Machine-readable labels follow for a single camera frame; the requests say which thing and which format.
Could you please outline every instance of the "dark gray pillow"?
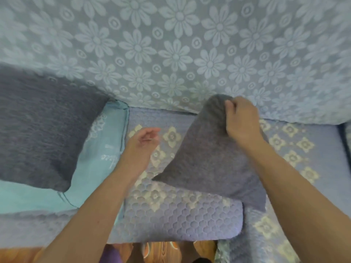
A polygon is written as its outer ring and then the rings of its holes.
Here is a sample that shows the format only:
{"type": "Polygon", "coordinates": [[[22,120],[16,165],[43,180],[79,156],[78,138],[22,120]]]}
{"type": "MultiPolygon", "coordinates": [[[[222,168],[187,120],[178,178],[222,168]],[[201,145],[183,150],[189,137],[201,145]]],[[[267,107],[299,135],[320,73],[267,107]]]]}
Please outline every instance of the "dark gray pillow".
{"type": "Polygon", "coordinates": [[[205,103],[174,159],[153,180],[237,199],[264,211],[266,192],[259,177],[226,132],[224,101],[230,99],[230,96],[214,95],[205,103]]]}
{"type": "Polygon", "coordinates": [[[109,97],[95,87],[67,85],[0,69],[1,180],[68,190],[90,127],[109,97]]]}

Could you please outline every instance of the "foot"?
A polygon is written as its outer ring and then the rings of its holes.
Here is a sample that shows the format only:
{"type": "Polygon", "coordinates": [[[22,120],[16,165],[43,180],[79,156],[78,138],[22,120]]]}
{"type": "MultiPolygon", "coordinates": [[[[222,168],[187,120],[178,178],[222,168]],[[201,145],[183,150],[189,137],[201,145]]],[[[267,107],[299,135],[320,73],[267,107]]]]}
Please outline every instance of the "foot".
{"type": "Polygon", "coordinates": [[[133,243],[133,250],[127,263],[144,263],[144,257],[141,252],[141,243],[133,243]]]}
{"type": "Polygon", "coordinates": [[[193,263],[200,258],[199,253],[196,251],[194,243],[190,241],[177,242],[180,252],[182,254],[181,263],[193,263]]]}

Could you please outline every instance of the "person's left arm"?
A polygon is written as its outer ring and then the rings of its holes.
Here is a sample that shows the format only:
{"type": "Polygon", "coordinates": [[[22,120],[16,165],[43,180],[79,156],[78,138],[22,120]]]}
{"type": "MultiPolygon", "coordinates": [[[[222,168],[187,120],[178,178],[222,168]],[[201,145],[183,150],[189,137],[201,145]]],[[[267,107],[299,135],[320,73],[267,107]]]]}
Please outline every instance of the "person's left arm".
{"type": "Polygon", "coordinates": [[[112,173],[90,195],[37,263],[98,263],[129,189],[147,168],[159,144],[159,128],[129,139],[112,173]]]}

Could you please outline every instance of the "person's right arm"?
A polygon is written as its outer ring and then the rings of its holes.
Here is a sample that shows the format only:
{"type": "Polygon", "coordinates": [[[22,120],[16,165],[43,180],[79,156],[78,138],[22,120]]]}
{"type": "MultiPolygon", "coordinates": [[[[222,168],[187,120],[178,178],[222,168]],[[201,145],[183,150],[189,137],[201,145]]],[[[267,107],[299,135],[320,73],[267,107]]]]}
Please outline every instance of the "person's right arm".
{"type": "Polygon", "coordinates": [[[257,108],[226,101],[227,132],[251,159],[278,221],[304,263],[351,262],[351,220],[264,141],[257,108]]]}

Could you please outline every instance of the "person's left hand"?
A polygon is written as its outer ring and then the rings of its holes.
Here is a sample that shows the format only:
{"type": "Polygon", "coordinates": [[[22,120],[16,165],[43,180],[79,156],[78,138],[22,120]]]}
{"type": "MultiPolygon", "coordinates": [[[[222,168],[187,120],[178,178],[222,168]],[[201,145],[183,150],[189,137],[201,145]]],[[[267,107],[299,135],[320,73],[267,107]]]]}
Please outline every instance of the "person's left hand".
{"type": "Polygon", "coordinates": [[[160,128],[149,127],[140,129],[132,136],[117,163],[115,170],[123,172],[136,180],[146,170],[152,152],[159,145],[160,128]]]}

